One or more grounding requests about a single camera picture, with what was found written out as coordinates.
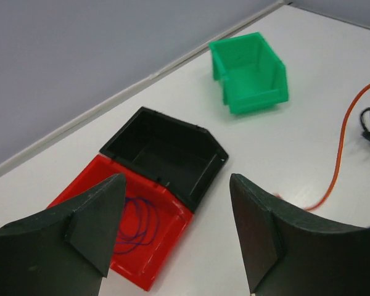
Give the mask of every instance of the green plastic container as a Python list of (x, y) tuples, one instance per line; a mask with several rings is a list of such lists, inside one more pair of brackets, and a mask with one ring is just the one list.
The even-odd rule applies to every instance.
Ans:
[(210, 43), (213, 77), (231, 113), (247, 113), (289, 99), (285, 65), (259, 33)]

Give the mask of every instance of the red wire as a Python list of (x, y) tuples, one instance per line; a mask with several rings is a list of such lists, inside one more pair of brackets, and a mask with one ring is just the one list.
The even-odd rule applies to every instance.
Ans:
[(346, 112), (346, 114), (344, 116), (344, 120), (343, 120), (343, 123), (342, 123), (342, 126), (341, 126), (339, 149), (337, 151), (337, 158), (336, 158), (336, 161), (335, 161), (334, 174), (333, 174), (332, 181), (331, 181), (329, 187), (327, 188), (326, 193), (323, 195), (322, 199), (320, 199), (316, 204), (314, 204), (314, 205), (312, 205), (310, 207), (306, 207), (306, 208), (304, 208), (304, 210), (309, 211), (309, 212), (316, 210), (317, 208), (319, 208), (321, 205), (323, 205), (325, 203), (325, 201), (327, 200), (327, 198), (332, 193), (333, 188), (335, 186), (335, 183), (337, 181), (337, 178), (339, 177), (341, 157), (342, 157), (343, 146), (344, 146), (345, 129), (347, 128), (348, 119), (350, 118), (351, 112), (352, 112), (354, 106), (356, 105), (356, 103), (363, 96), (363, 94), (365, 94), (365, 92), (368, 91), (369, 89), (370, 89), (370, 84), (368, 84), (367, 86), (365, 86), (358, 93), (358, 95), (354, 98), (354, 100), (352, 101), (351, 105), (349, 106), (349, 108), (348, 108), (348, 110), (347, 110), (347, 112)]

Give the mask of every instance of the white tabletop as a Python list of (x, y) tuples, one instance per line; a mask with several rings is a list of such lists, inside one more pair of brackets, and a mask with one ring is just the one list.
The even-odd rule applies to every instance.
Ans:
[[(334, 169), (342, 118), (370, 82), (370, 31), (282, 7), (240, 34), (260, 31), (287, 66), (290, 102), (235, 117), (212, 80), (210, 53), (189, 62), (0, 178), (0, 226), (36, 213), (78, 175), (102, 145), (146, 106), (208, 129), (230, 155), (149, 295), (248, 295), (229, 196), (242, 173), (298, 206), (314, 204)], [(370, 144), (350, 118), (342, 171), (318, 215), (370, 226)], [(147, 295), (114, 271), (100, 296)]]

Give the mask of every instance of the red plastic container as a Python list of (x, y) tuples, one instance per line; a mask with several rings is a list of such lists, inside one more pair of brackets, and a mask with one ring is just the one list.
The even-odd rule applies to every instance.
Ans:
[[(130, 253), (114, 254), (110, 267), (137, 286), (149, 290), (193, 217), (192, 212), (170, 191), (105, 156), (97, 155), (49, 207), (88, 190), (115, 173), (125, 174), (127, 197), (142, 197), (155, 205), (159, 227), (151, 244), (140, 245)], [(120, 224), (122, 230), (134, 232), (134, 225), (139, 223), (138, 219), (131, 208), (124, 212)], [(156, 219), (152, 217), (151, 223), (156, 223)], [(150, 237), (152, 234), (149, 232), (154, 231), (153, 228), (148, 230), (147, 236)], [(123, 250), (123, 245), (115, 246), (115, 252), (123, 252)]]

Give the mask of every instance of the wall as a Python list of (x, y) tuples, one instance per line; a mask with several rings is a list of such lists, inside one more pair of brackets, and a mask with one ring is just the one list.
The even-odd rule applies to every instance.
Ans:
[(276, 0), (1, 0), (0, 163)]
[(370, 28), (370, 0), (294, 0), (292, 2), (295, 7)]

